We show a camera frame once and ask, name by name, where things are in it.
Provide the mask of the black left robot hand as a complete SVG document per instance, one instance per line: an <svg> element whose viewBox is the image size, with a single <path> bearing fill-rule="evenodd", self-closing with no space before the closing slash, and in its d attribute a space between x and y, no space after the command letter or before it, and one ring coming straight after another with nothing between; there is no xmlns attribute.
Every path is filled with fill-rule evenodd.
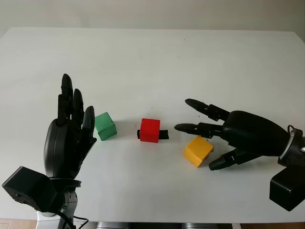
<svg viewBox="0 0 305 229"><path fill-rule="evenodd" d="M46 176L74 179L83 161L95 144L93 137L95 114L93 106L83 107L82 94L73 89L68 74L61 81L58 114L47 132L43 160Z"/></svg>

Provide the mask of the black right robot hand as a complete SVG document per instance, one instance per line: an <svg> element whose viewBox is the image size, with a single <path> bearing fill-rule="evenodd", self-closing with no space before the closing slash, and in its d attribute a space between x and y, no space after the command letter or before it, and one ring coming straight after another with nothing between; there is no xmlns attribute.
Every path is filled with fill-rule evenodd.
<svg viewBox="0 0 305 229"><path fill-rule="evenodd" d="M220 170L235 164L243 164L261 156L280 156L290 139L289 133L274 122L245 112L228 112L213 104L186 99L185 102L196 111L218 121L222 125L198 123L177 124L178 131L211 139L218 136L234 149L209 164L210 170Z"/></svg>

